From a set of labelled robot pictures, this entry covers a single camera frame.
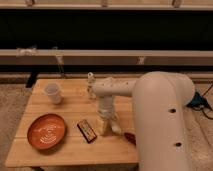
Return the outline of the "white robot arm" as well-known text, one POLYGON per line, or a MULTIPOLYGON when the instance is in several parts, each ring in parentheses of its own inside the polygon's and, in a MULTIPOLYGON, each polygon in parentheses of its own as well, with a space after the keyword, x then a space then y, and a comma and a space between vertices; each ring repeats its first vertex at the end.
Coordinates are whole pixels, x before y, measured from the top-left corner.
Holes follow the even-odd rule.
POLYGON ((139 171, 192 171, 183 107, 194 97, 195 85, 185 74, 149 72, 130 81, 98 80, 92 91, 99 114, 114 113, 113 97, 132 98, 139 171))

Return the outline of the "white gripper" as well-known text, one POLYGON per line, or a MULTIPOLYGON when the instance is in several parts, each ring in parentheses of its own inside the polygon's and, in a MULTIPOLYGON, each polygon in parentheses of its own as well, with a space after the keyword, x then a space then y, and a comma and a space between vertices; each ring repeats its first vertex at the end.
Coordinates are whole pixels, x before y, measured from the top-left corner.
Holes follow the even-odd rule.
POLYGON ((112 133, 109 122, 106 120, 115 120, 117 115, 114 111, 109 110, 99 110, 99 116, 104 119, 97 120, 97 130, 101 136, 108 136, 112 133))

